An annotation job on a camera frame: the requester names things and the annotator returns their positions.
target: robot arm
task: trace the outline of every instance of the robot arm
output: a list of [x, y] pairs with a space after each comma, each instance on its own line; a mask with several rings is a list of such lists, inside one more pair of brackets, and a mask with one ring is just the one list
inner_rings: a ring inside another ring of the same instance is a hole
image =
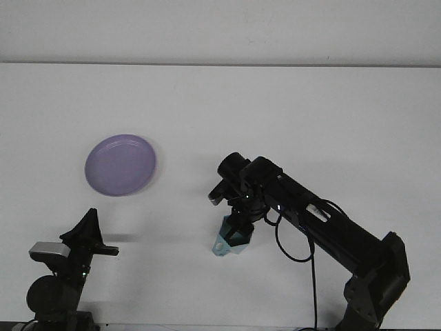
[[231, 247], [249, 242], [252, 223], [274, 209], [353, 274], [344, 291], [347, 310], [336, 329], [379, 328], [410, 280], [399, 236], [390, 232], [377, 239], [264, 157], [251, 162], [233, 153], [219, 165], [218, 173], [223, 180], [209, 198], [214, 205], [227, 199], [232, 206], [220, 233], [222, 240]]
[[60, 236], [62, 243], [37, 242], [31, 259], [43, 262], [53, 275], [37, 279], [26, 301], [38, 323], [32, 331], [97, 331], [90, 312], [78, 312], [79, 300], [94, 254], [113, 255], [119, 249], [103, 243], [96, 209]]

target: white wall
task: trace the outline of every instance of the white wall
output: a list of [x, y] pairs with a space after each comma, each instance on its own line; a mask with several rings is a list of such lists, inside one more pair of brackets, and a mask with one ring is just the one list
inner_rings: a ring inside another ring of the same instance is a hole
[[0, 0], [0, 60], [441, 65], [441, 1]]

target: plate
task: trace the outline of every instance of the plate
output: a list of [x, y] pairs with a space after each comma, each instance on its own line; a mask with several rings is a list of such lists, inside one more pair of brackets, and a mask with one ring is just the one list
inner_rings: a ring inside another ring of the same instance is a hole
[[134, 134], [118, 134], [90, 152], [85, 178], [97, 192], [120, 197], [147, 185], [155, 167], [156, 155], [146, 140]]

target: purple plate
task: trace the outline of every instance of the purple plate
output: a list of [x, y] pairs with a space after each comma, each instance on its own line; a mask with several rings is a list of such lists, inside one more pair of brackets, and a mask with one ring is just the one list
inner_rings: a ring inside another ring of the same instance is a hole
[[133, 134], [109, 137], [90, 152], [85, 178], [96, 191], [119, 197], [143, 188], [156, 166], [153, 147]]

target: wire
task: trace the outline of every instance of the wire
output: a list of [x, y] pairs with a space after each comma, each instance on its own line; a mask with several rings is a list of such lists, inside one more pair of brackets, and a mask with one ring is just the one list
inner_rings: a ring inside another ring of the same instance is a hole
[[30, 324], [37, 322], [36, 319], [31, 319], [30, 321], [24, 323], [24, 325], [21, 327], [20, 331], [24, 331]]
[[316, 264], [315, 264], [315, 261], [314, 261], [314, 253], [316, 251], [316, 247], [315, 247], [315, 244], [314, 244], [314, 240], [309, 235], [309, 233], [306, 231], [305, 235], [308, 238], [310, 255], [306, 259], [297, 259], [296, 257], [293, 257], [292, 255], [290, 255], [283, 248], [282, 244], [280, 243], [280, 239], [278, 237], [278, 226], [280, 225], [280, 222], [282, 221], [282, 214], [279, 214], [276, 222], [270, 221], [267, 218], [267, 215], [264, 216], [264, 220], [265, 220], [266, 223], [268, 223], [269, 225], [274, 226], [276, 228], [274, 233], [275, 233], [275, 236], [276, 236], [277, 246], [280, 248], [282, 253], [285, 254], [285, 256], [288, 259], [290, 259], [290, 260], [292, 260], [294, 262], [297, 262], [297, 263], [306, 263], [308, 261], [311, 261], [312, 292], [313, 292], [313, 299], [314, 299], [314, 327], [313, 328], [303, 328], [303, 329], [300, 329], [298, 331], [306, 331], [306, 330], [317, 331], [317, 322], [318, 322], [318, 317], [317, 317], [317, 282], [316, 282]]

